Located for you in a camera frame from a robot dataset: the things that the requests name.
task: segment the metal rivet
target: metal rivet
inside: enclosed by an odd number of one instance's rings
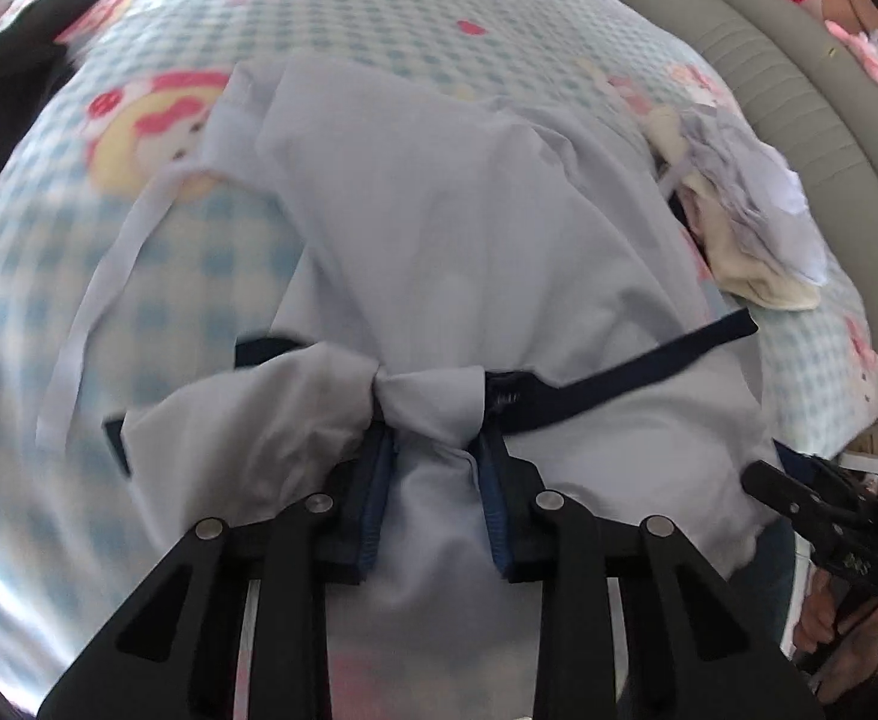
[[[313,514],[325,514],[332,509],[332,498],[326,493],[316,493],[306,498],[306,508]]]
[[[565,505],[565,498],[555,490],[543,490],[536,496],[536,506],[546,512],[557,512]]]
[[[676,526],[668,517],[662,517],[661,514],[656,514],[655,517],[649,517],[649,519],[647,519],[645,522],[645,530],[652,533],[653,536],[666,538],[675,533]]]
[[[196,524],[196,536],[202,538],[202,541],[212,541],[214,538],[222,536],[222,521],[215,517],[199,520]]]

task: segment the cartoon face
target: cartoon face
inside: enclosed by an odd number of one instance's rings
[[[106,194],[135,199],[165,165],[196,150],[212,105],[229,76],[212,71],[168,73],[106,92],[89,106],[92,184]],[[178,199],[207,194],[215,180],[196,176]]]
[[[134,148],[136,166],[152,178],[161,167],[196,150],[209,117],[209,106],[194,97],[179,98],[169,110],[146,114],[135,123],[139,135]]]

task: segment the gray cushion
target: gray cushion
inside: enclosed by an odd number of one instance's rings
[[[757,136],[802,176],[865,301],[878,352],[878,86],[788,0],[623,0],[726,81]]]

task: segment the bed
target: bed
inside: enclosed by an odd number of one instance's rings
[[[0,178],[0,688],[19,706],[36,709],[159,557],[103,419],[228,370],[236,338],[269,326],[301,254],[297,234],[266,197],[221,183],[190,186],[92,340],[65,454],[37,450],[39,405],[92,271],[149,175],[191,146],[191,126],[239,60],[312,50],[460,100],[559,103],[601,119],[649,170],[630,108],[636,95],[679,107],[703,100],[741,107],[760,137],[800,163],[835,253],[819,308],[754,309],[769,419],[795,448],[831,456],[878,418],[870,341],[871,324],[878,351],[878,247],[863,253],[847,234],[849,225],[878,231],[878,146],[862,144],[868,161],[831,162],[831,154],[859,148],[848,100],[829,101],[845,129],[829,119],[829,103],[813,105],[823,112],[812,121],[825,117],[822,127],[838,133],[831,141],[822,130],[802,137],[821,143],[823,154],[804,159],[799,145],[777,138],[772,114],[763,126],[757,105],[765,103],[749,100],[747,79],[736,74],[754,57],[736,58],[720,45],[735,14],[714,0],[687,0],[701,7],[696,18],[719,12],[708,16],[711,36],[672,19],[679,11],[665,0],[623,0],[635,10],[616,0],[112,1],[76,77]],[[747,26],[733,40],[757,45],[759,37],[743,37]],[[801,66],[786,48],[788,67]],[[790,82],[801,83],[800,75],[793,71]],[[849,82],[867,85],[861,74]],[[176,105],[195,107],[196,122],[188,112],[177,122],[190,127],[164,122]],[[861,127],[878,130],[878,116],[860,116]],[[780,127],[795,130],[791,122]],[[830,172],[819,175],[824,164]],[[861,183],[850,183],[851,175]],[[831,196],[845,197],[838,210],[826,208]],[[708,290],[708,274],[703,281]]]

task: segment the beige cloth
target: beige cloth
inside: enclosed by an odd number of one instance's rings
[[[679,129],[679,112],[660,105],[641,117],[642,132],[653,151],[669,165],[685,160],[688,143]],[[819,305],[819,289],[792,276],[775,271],[744,251],[735,240],[729,214],[722,207],[715,186],[698,170],[691,170],[680,186],[682,204],[691,211],[693,233],[706,248],[706,259],[716,286],[764,308],[786,311],[812,309]]]

